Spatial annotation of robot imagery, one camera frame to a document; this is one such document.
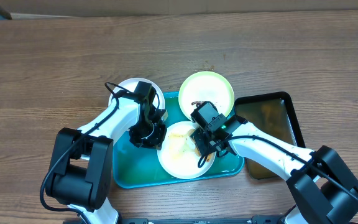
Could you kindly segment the light green plate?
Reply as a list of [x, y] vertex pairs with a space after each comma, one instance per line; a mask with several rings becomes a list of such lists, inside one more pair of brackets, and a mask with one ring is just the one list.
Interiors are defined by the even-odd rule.
[[210, 101], [219, 113], [228, 116], [234, 106], [234, 90], [222, 75], [202, 71], [190, 75], [181, 85], [178, 102], [183, 114], [191, 120], [190, 114], [199, 102]]

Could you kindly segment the green yellow sponge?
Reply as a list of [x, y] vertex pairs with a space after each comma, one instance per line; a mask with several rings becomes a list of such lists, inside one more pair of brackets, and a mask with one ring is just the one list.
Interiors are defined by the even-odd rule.
[[210, 160], [210, 143], [207, 135], [201, 128], [194, 129], [189, 133], [188, 142], [195, 149], [195, 153], [198, 157], [206, 157], [206, 160]]

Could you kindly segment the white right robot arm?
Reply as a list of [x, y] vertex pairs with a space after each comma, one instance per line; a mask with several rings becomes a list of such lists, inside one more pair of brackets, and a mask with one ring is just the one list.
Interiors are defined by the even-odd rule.
[[317, 151], [291, 145], [234, 115], [191, 115], [194, 139], [203, 152], [225, 149], [256, 161], [281, 177], [295, 206], [280, 223], [351, 223], [358, 214], [358, 180], [330, 147]]

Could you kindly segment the cream white plate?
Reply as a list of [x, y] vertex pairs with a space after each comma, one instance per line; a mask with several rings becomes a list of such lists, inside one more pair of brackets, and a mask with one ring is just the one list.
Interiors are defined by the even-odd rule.
[[157, 151], [158, 160], [163, 169], [178, 179], [194, 179], [205, 174], [213, 165], [216, 154], [210, 154], [210, 160], [199, 168], [201, 157], [188, 142], [189, 133], [198, 125], [191, 121], [180, 121], [167, 128], [162, 147]]

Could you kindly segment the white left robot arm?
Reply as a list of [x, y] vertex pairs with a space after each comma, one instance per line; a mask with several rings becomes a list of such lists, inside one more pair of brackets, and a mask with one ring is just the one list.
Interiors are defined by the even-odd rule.
[[159, 148], [167, 130], [164, 102], [161, 95], [116, 97], [90, 123], [61, 129], [40, 187], [42, 206], [76, 213], [84, 223], [118, 223], [108, 200], [114, 144], [128, 132], [135, 147]]

